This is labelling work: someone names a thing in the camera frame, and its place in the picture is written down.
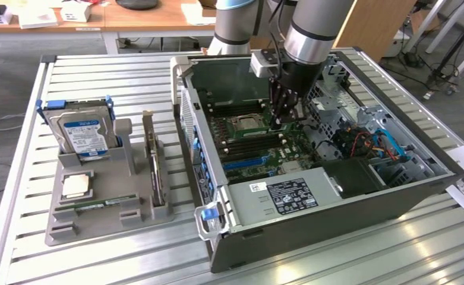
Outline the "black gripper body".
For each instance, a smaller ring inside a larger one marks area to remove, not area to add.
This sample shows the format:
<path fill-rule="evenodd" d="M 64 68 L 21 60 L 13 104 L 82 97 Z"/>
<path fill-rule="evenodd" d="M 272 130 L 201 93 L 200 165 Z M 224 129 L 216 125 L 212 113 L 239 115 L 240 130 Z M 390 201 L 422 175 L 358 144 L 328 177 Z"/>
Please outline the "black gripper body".
<path fill-rule="evenodd" d="M 297 97 L 304 97 L 321 75 L 323 66 L 324 62 L 307 65 L 297 61 L 284 61 L 281 65 L 281 77 L 273 82 L 273 90 L 292 90 Z"/>

